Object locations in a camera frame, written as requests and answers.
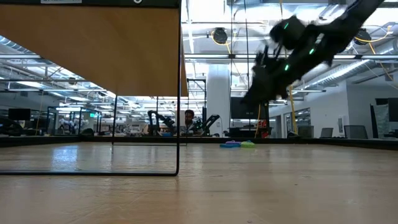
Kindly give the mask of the black screen cart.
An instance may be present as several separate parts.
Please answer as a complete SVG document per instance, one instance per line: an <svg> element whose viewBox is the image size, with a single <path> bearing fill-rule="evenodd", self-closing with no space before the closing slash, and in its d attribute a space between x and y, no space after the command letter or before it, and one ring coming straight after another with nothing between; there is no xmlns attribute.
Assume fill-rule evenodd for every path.
<svg viewBox="0 0 398 224"><path fill-rule="evenodd" d="M230 138L268 138L272 127L267 120L232 119L225 136Z"/></svg>

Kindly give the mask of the wooden stand with black frame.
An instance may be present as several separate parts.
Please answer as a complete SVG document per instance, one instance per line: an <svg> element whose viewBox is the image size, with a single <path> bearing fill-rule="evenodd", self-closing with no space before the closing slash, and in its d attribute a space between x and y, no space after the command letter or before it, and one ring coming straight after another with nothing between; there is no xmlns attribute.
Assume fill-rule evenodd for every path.
<svg viewBox="0 0 398 224"><path fill-rule="evenodd" d="M116 96L182 89L182 0L0 0L0 35Z"/></svg>

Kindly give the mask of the person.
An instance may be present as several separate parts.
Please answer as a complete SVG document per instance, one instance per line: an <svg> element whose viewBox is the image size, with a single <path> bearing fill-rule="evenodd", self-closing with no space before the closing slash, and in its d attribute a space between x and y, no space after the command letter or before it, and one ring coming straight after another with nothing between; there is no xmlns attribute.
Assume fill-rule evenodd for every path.
<svg viewBox="0 0 398 224"><path fill-rule="evenodd" d="M180 128L182 135L193 135L197 132L197 128L193 122L194 112L192 110L185 111L185 123Z"/></svg>

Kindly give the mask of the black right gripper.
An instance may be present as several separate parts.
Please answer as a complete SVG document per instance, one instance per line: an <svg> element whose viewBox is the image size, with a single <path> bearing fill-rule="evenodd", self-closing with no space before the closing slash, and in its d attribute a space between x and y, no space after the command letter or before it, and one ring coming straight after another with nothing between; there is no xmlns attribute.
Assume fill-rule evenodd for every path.
<svg viewBox="0 0 398 224"><path fill-rule="evenodd" d="M328 61L328 47L321 43L301 43L281 58L282 47L269 54L269 45L256 53L252 85L242 99L245 105L286 99L287 87L321 63Z"/></svg>

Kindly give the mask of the wide grey office chair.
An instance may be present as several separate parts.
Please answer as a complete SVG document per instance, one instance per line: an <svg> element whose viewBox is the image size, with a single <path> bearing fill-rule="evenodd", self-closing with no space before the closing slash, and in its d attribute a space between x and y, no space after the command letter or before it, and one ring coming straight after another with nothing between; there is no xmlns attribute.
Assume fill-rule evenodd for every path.
<svg viewBox="0 0 398 224"><path fill-rule="evenodd" d="M363 125L345 125L345 138L347 139L368 139L368 134Z"/></svg>

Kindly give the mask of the black large screen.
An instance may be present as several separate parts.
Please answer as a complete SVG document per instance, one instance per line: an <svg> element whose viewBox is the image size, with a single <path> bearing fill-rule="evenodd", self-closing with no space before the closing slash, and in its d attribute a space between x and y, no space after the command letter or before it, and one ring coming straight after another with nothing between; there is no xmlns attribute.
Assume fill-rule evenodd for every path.
<svg viewBox="0 0 398 224"><path fill-rule="evenodd" d="M267 119L269 110L265 103L248 106L243 103L243 97L231 97L231 119Z"/></svg>

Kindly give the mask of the small black monitor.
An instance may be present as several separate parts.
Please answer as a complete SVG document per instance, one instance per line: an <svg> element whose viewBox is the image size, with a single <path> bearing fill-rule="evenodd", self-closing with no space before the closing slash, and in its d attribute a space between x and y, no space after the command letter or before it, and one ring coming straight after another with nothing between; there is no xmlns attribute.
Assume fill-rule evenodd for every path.
<svg viewBox="0 0 398 224"><path fill-rule="evenodd" d="M29 108L9 108L8 118L13 121L30 120L31 109Z"/></svg>

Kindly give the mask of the black cell frame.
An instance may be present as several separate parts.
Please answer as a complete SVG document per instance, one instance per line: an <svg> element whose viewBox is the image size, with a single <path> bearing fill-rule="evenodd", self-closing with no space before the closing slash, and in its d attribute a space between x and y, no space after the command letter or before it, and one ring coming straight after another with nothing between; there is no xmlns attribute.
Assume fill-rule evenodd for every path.
<svg viewBox="0 0 398 224"><path fill-rule="evenodd" d="M85 130L101 131L102 112L78 106L48 106L46 132L52 136L79 135Z"/></svg>

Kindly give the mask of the dark grey box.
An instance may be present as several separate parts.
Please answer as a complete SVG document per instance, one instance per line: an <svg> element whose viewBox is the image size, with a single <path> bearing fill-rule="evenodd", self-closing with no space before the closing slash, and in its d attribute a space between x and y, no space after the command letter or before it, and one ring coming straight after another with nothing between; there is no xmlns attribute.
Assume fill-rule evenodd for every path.
<svg viewBox="0 0 398 224"><path fill-rule="evenodd" d="M299 126L298 135L302 138L313 138L314 127L313 126Z"/></svg>

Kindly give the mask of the black rack frame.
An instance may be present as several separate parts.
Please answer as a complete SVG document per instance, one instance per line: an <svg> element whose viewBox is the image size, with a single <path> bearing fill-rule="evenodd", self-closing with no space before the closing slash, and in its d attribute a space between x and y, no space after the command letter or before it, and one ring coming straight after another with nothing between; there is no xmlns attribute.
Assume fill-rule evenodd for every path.
<svg viewBox="0 0 398 224"><path fill-rule="evenodd" d="M194 112L194 124L197 129L201 128L201 133L205 133L205 123L207 120L207 85L206 80L197 78L187 79L188 98L186 106L188 110Z"/></svg>

